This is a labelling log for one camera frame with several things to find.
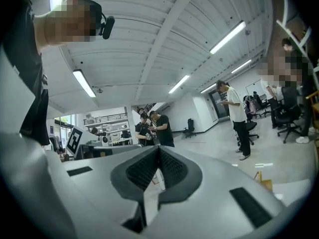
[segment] hair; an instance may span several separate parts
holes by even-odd
[[[285,45],[292,46],[291,41],[288,38],[284,38],[281,41],[281,45],[284,47]]]
[[[157,114],[157,112],[151,111],[151,112],[150,112],[150,116],[152,116],[153,114]]]
[[[216,88],[219,89],[222,84],[227,85],[226,82],[221,81],[221,80],[218,80],[218,81],[216,82]]]
[[[90,6],[90,17],[95,18],[95,29],[90,29],[90,36],[97,35],[98,30],[101,28],[101,20],[102,20],[101,5],[92,0],[79,0],[79,4]]]
[[[147,114],[141,114],[141,119],[145,119],[146,120],[146,119],[148,119],[148,117],[149,116]]]

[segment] white t-shirt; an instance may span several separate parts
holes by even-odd
[[[229,87],[227,90],[227,100],[234,104],[240,104],[239,106],[228,105],[230,119],[234,122],[246,121],[247,116],[244,111],[244,107],[240,102],[240,98],[233,87]]]
[[[270,95],[267,87],[270,87],[270,89],[273,91],[274,94],[276,94],[276,89],[273,88],[272,86],[270,86],[270,84],[268,83],[268,81],[263,80],[263,78],[260,79],[260,84],[261,84],[261,88],[263,89],[263,91],[266,94],[266,98],[269,100],[271,98],[273,98],[272,95]]]

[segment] sleeve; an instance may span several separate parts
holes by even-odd
[[[137,124],[135,126],[135,132],[141,132],[141,125],[140,124]]]
[[[162,115],[162,122],[163,124],[168,124],[168,117],[166,115]]]
[[[228,94],[228,101],[233,102],[234,104],[240,104],[239,96],[237,95],[237,92],[234,90],[230,90]]]

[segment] black jeans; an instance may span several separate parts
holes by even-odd
[[[311,101],[306,99],[306,96],[303,95],[304,98],[304,118],[305,118],[305,124],[303,127],[303,130],[301,131],[301,136],[308,136],[309,127],[311,124],[311,118],[313,116],[313,110],[311,108]]]
[[[170,146],[170,147],[175,147],[174,145],[174,141],[167,141],[167,142],[163,142],[163,143],[160,143],[162,146]]]
[[[271,122],[272,122],[273,126],[276,126],[276,125],[277,126],[282,126],[281,124],[277,123],[276,119],[275,119],[275,111],[274,111],[274,109],[278,107],[277,100],[275,100],[274,98],[270,98],[270,99],[268,99],[268,102],[270,104],[270,109],[271,109],[270,115],[271,115]]]
[[[250,155],[250,143],[249,143],[249,132],[246,129],[245,122],[234,122],[234,129],[237,131],[239,141],[240,141],[240,150],[243,152],[244,156]]]

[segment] white wall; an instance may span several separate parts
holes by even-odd
[[[181,99],[170,104],[170,107],[160,114],[168,116],[172,131],[184,130],[184,127],[188,127],[188,119],[194,120],[194,132],[202,131],[202,124],[191,93],[187,93]]]
[[[208,130],[217,123],[213,110],[210,109],[205,97],[199,93],[193,93],[193,100],[199,114],[198,124],[201,124],[201,132]]]
[[[228,82],[229,85],[237,91],[241,100],[248,94],[246,87],[260,80],[261,76],[258,74],[258,66],[259,65]]]

